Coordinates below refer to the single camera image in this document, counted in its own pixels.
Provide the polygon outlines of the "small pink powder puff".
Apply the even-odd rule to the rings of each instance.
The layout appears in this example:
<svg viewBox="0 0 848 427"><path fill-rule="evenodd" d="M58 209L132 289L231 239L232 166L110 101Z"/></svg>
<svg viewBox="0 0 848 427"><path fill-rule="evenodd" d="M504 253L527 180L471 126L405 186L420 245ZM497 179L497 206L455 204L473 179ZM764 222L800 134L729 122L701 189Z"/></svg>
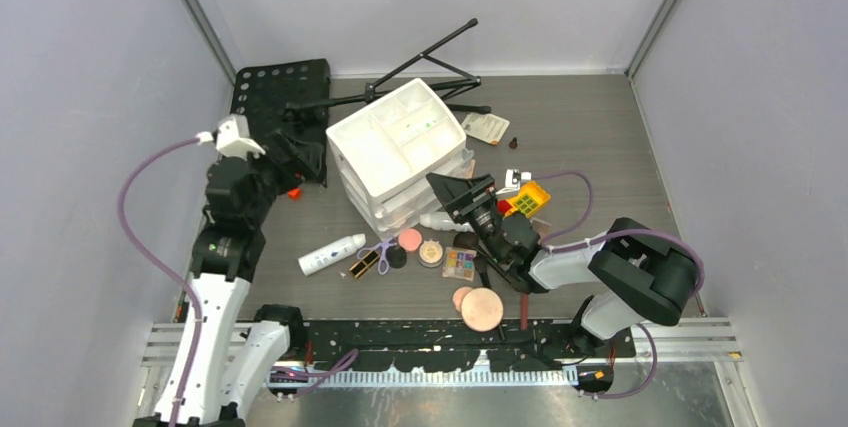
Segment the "small pink powder puff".
<svg viewBox="0 0 848 427"><path fill-rule="evenodd" d="M460 312L462 309L462 302L464 298L473 291L473 288L470 286L463 286L458 288L452 295L452 303L457 312Z"/></svg>

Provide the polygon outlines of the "black makeup brush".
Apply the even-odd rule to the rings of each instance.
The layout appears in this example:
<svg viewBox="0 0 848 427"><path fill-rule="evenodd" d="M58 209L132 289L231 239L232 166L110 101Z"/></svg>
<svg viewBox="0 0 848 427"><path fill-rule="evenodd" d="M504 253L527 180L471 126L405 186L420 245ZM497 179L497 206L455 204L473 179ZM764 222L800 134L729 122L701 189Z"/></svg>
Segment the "black makeup brush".
<svg viewBox="0 0 848 427"><path fill-rule="evenodd" d="M524 249L502 234L487 235L480 239L476 233L460 232L454 236L452 246L475 252L474 268L484 287L492 287L490 274L496 273L516 291L525 294L531 292L528 281L519 272L524 260Z"/></svg>

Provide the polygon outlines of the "large white spray bottle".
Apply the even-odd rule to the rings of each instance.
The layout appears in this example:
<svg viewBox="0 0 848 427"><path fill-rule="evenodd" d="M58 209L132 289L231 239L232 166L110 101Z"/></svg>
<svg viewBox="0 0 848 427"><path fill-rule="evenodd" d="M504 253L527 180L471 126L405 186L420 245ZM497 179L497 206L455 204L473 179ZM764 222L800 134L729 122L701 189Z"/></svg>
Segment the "large white spray bottle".
<svg viewBox="0 0 848 427"><path fill-rule="evenodd" d="M366 235L354 234L340 238L298 258L298 265L305 276L317 272L357 253L365 246Z"/></svg>

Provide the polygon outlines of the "colorful eyeshadow palette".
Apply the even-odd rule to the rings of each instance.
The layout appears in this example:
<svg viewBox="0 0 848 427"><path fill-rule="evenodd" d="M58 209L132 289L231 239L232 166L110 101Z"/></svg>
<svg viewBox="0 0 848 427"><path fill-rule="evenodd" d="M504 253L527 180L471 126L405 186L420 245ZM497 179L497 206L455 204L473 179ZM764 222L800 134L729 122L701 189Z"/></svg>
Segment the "colorful eyeshadow palette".
<svg viewBox="0 0 848 427"><path fill-rule="evenodd" d="M442 277L473 282L476 273L474 263L476 254L477 252L473 249L446 248L442 264Z"/></svg>

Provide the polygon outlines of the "black gold lipstick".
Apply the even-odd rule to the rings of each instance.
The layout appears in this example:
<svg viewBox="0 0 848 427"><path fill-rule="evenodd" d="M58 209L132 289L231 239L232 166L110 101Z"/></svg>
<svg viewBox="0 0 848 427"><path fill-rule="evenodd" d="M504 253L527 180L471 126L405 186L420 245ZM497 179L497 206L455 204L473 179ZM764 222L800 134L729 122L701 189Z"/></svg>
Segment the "black gold lipstick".
<svg viewBox="0 0 848 427"><path fill-rule="evenodd" d="M353 276L354 279L361 278L366 272L368 272L375 263L378 262L378 258L363 258L360 259L357 263L355 263L350 269L349 273Z"/></svg>

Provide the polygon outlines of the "red handled makeup brush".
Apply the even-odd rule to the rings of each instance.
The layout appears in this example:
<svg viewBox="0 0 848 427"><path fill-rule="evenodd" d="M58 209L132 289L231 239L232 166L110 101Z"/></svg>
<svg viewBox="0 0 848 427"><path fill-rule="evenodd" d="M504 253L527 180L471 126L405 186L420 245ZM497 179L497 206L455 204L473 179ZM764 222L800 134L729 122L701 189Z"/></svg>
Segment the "red handled makeup brush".
<svg viewBox="0 0 848 427"><path fill-rule="evenodd" d="M526 331L528 328L529 295L522 294L520 297L520 329Z"/></svg>

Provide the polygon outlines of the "purple eyelash curler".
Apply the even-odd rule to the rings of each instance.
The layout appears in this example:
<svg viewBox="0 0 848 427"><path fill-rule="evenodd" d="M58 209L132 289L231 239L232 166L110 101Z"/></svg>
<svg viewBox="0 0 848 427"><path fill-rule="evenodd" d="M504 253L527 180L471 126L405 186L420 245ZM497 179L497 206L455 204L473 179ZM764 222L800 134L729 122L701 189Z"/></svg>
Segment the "purple eyelash curler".
<svg viewBox="0 0 848 427"><path fill-rule="evenodd" d="M397 238L393 237L388 240L378 242L377 244L369 247L363 247L357 251L357 262L363 258L378 258L378 262L374 264L373 267L376 268L376 271L379 275L386 275L390 267L386 260L386 250L393 245L397 245Z"/></svg>

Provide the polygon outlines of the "beige powder jar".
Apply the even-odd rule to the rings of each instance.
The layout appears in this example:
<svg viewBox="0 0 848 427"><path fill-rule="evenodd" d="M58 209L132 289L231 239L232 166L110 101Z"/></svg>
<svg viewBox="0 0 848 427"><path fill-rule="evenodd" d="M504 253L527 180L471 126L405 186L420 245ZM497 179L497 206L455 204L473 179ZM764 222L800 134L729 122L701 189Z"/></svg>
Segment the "beige powder jar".
<svg viewBox="0 0 848 427"><path fill-rule="evenodd" d="M429 269L439 267L444 259L445 251L436 240L423 241L418 249L419 263Z"/></svg>

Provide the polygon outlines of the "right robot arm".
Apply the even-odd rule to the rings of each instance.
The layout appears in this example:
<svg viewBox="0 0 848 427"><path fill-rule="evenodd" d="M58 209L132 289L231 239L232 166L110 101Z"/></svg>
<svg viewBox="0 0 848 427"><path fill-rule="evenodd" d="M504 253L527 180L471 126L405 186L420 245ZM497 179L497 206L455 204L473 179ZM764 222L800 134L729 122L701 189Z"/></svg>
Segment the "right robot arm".
<svg viewBox="0 0 848 427"><path fill-rule="evenodd" d="M429 173L426 180L450 219L473 229L485 265L518 292L605 286L581 304L568 326L566 344L580 356L598 356L616 334L642 321L677 325L703 285L703 262L688 244L631 218L620 217L580 242L548 246L524 214L499 211L492 176Z"/></svg>

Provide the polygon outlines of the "black round jar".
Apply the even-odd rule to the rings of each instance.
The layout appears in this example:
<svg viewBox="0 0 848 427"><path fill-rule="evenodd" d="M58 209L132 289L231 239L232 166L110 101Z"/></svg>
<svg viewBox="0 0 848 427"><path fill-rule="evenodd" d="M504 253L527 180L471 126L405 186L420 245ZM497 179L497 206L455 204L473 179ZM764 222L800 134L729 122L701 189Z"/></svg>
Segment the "black round jar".
<svg viewBox="0 0 848 427"><path fill-rule="evenodd" d="M393 245L386 250L386 260L391 269L401 269L407 264L408 253L403 247Z"/></svg>

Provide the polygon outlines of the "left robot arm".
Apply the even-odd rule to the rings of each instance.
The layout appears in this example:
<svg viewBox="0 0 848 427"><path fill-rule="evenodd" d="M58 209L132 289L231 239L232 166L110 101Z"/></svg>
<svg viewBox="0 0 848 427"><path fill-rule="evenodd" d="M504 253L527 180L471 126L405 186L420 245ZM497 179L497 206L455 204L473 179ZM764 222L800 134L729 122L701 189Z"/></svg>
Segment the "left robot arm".
<svg viewBox="0 0 848 427"><path fill-rule="evenodd" d="M189 145L214 144L222 160L208 173L207 223L196 238L190 271L178 274L136 236L126 217L133 181L154 161ZM145 159L121 187L119 223L128 240L175 281L189 305L175 365L151 415L136 426L243 426L256 395L279 359L298 359L307 345L299 308L266 304L255 314L247 340L228 356L238 313L265 246L261 224L276 197L279 178L266 147L245 130L201 132Z"/></svg>

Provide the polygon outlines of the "nude eyeshadow palette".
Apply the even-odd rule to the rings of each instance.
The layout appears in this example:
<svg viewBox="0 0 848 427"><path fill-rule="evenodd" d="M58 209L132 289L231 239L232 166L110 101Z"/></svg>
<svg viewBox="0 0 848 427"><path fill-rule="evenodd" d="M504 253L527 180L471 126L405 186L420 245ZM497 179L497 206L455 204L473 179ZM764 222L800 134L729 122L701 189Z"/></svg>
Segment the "nude eyeshadow palette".
<svg viewBox="0 0 848 427"><path fill-rule="evenodd" d="M531 227L541 237L547 237L551 232L551 224L536 217L530 218Z"/></svg>

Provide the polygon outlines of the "pink round compact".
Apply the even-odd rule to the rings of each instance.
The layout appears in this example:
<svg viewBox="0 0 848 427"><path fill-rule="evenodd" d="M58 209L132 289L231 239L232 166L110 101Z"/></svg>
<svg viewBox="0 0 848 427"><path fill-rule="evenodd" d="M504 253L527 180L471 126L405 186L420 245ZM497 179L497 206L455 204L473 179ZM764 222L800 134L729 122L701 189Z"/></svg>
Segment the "pink round compact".
<svg viewBox="0 0 848 427"><path fill-rule="evenodd" d="M397 236L398 245L406 252L416 252L423 242L421 232L415 228L405 229Z"/></svg>

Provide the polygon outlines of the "white sachet packet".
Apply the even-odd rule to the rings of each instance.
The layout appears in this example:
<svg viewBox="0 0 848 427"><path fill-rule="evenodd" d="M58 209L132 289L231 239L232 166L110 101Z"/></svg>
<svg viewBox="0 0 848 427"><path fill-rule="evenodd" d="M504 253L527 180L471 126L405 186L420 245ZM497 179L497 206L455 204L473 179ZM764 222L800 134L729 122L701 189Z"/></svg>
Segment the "white sachet packet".
<svg viewBox="0 0 848 427"><path fill-rule="evenodd" d="M498 145L511 122L494 114L468 113L461 122L466 135L490 145Z"/></svg>

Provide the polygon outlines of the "small white bottle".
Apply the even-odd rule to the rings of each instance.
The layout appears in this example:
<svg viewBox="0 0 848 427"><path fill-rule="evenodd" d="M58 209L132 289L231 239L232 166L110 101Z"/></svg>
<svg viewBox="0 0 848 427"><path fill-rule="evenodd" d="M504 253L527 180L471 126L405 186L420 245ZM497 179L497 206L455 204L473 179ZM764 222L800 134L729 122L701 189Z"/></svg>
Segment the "small white bottle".
<svg viewBox="0 0 848 427"><path fill-rule="evenodd" d="M455 223L446 212L422 214L419 224L435 231L460 231L463 226Z"/></svg>

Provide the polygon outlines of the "large round powder compact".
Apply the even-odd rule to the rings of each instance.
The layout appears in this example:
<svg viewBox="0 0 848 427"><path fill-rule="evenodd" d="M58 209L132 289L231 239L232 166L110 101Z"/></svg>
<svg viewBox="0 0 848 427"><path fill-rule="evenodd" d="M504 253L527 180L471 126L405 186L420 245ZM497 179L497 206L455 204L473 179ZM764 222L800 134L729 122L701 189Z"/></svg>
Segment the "large round powder compact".
<svg viewBox="0 0 848 427"><path fill-rule="evenodd" d="M464 295L459 312L468 328L476 332L488 332L496 329L503 320L504 305L496 292L480 287Z"/></svg>

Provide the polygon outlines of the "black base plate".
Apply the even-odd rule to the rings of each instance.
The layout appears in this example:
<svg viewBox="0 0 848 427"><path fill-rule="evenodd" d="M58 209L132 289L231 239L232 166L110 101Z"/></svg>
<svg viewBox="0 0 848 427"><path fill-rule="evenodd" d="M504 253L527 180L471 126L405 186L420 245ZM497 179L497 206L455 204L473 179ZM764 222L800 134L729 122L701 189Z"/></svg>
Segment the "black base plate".
<svg viewBox="0 0 848 427"><path fill-rule="evenodd" d="M312 320L281 359L325 369L356 350L357 372L465 372L483 359L496 372L548 371L588 358L568 332L569 323L555 319L505 320L483 333L460 320Z"/></svg>

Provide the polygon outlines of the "yellow red toy block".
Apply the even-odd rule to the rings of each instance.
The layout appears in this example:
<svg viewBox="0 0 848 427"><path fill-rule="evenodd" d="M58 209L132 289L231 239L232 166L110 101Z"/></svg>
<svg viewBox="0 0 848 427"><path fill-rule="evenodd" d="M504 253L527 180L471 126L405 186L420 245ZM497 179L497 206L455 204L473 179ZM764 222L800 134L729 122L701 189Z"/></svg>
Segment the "yellow red toy block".
<svg viewBox="0 0 848 427"><path fill-rule="evenodd" d="M518 193L497 203L498 211L504 216L521 213L526 218L535 216L551 199L551 195L537 182L525 183Z"/></svg>

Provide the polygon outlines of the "white plastic drawer organizer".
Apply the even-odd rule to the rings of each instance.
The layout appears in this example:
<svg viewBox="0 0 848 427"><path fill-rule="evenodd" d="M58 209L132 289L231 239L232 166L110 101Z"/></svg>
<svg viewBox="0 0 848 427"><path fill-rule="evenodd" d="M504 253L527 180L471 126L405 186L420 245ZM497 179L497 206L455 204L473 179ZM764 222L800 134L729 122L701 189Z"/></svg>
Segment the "white plastic drawer organizer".
<svg viewBox="0 0 848 427"><path fill-rule="evenodd" d="M426 175L469 178L466 133L422 79L411 80L326 130L345 193L387 240L441 208Z"/></svg>

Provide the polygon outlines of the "red cube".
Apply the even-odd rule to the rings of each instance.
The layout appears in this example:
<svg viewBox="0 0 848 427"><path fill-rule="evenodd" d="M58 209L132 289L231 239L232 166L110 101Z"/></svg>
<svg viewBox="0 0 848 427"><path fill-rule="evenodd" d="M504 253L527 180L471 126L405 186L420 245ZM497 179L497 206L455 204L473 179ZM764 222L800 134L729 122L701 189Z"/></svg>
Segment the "red cube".
<svg viewBox="0 0 848 427"><path fill-rule="evenodd" d="M299 200L302 196L302 189L300 187L291 189L287 192L287 196L292 200Z"/></svg>

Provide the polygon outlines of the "black music stand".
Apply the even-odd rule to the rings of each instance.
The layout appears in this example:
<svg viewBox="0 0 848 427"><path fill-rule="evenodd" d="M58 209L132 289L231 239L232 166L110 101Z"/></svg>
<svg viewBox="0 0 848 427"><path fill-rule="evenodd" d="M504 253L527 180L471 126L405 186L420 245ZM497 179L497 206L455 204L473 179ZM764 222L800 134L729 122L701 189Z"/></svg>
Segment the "black music stand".
<svg viewBox="0 0 848 427"><path fill-rule="evenodd" d="M333 97L331 95L331 70L329 62L324 58L245 67L236 73L230 112L244 115L247 118L252 139L263 148L266 135L275 129L283 129L289 135L303 141L316 141L324 144L326 183L327 137L325 130L329 127L330 110L342 105L370 104L382 99L389 93L384 85L419 62L431 63L454 75L447 81L429 85L437 93L439 99L447 102L450 110L479 114L491 112L489 106L452 103L451 98L479 87L482 84L482 79L478 75L434 56L437 49L477 25L478 20L476 18L470 19L455 31L416 53L388 73L366 83L360 93L344 97ZM265 161L270 165L277 178L280 192L298 187L280 184L277 169L267 155L249 160L253 159Z"/></svg>

